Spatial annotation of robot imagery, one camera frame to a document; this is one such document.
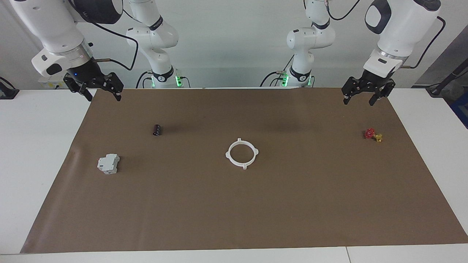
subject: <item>white wall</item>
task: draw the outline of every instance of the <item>white wall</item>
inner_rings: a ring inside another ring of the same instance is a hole
[[[40,88],[39,73],[31,58],[41,50],[16,14],[11,13],[8,0],[0,1],[0,76],[18,89]]]
[[[334,0],[331,12],[334,16],[341,16],[353,2]],[[371,2],[362,0],[348,18],[340,22],[332,21],[336,29],[336,42],[331,47],[314,51],[316,87],[341,87],[349,76],[360,77],[362,66],[378,41],[378,36],[370,32],[364,23],[364,15]],[[125,0],[124,3],[130,11],[128,3]],[[310,25],[300,0],[158,0],[157,3],[165,21],[173,25],[180,35],[179,44],[167,51],[174,66],[190,78],[193,87],[258,86],[266,74],[283,69],[291,57],[292,51],[286,45],[287,33]],[[418,69],[400,70],[394,75],[399,87],[409,88],[417,81],[468,24],[467,13],[466,0],[442,0],[440,15],[447,20],[447,28]],[[125,33],[135,24],[124,15],[116,25],[107,27]],[[131,63],[133,50],[125,39],[91,24],[79,24],[78,27],[87,41],[95,44],[93,50],[96,58],[110,57],[127,65]],[[439,28],[440,23],[436,22],[407,64],[416,63]],[[12,32],[7,34],[10,38],[18,37]],[[2,57],[4,45],[2,40]],[[23,67],[32,68],[28,60],[21,62]],[[136,67],[130,73],[113,63],[103,63],[101,66],[105,73],[115,71],[127,88],[134,87],[140,73],[149,69],[148,61],[142,55],[139,55]]]

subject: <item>white table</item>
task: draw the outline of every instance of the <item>white table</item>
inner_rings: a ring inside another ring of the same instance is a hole
[[[467,129],[442,99],[430,98],[425,90],[396,89],[389,99],[468,232]],[[0,262],[468,262],[468,244],[15,255],[88,106],[66,90],[21,91],[12,101],[0,101]]]

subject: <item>capacitor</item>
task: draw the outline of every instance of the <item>capacitor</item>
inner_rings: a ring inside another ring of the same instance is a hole
[[[156,124],[154,126],[153,135],[154,136],[160,136],[161,135],[161,126],[159,124]]]

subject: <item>white robotic arm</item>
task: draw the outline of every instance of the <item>white robotic arm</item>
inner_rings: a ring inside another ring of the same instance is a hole
[[[154,0],[129,0],[135,19],[143,25],[128,29],[127,36],[138,41],[139,51],[148,59],[156,88],[176,88],[182,81],[172,66],[169,55],[162,49],[177,45],[177,31],[165,22]],[[136,44],[128,41],[130,46]]]
[[[392,75],[434,24],[440,5],[440,0],[375,0],[370,5],[366,25],[380,40],[364,64],[362,77],[350,77],[343,86],[345,104],[361,92],[374,92],[371,106],[390,95],[395,86]]]
[[[294,50],[294,61],[287,71],[287,86],[307,85],[314,63],[310,50],[331,46],[335,41],[335,30],[330,26],[324,0],[307,0],[306,15],[312,26],[290,31],[287,36],[287,44]]]
[[[104,89],[120,101],[122,82],[115,73],[101,72],[75,22],[89,19],[96,23],[115,23],[122,15],[122,0],[73,2],[81,14],[63,0],[10,0],[21,20],[44,46],[32,64],[46,77],[67,70],[64,81],[69,89],[89,101],[93,97],[87,88]]]

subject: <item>red toy part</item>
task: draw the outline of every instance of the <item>red toy part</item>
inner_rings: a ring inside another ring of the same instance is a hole
[[[364,133],[364,137],[366,139],[370,139],[374,136],[375,130],[373,128],[367,129],[366,132]]]

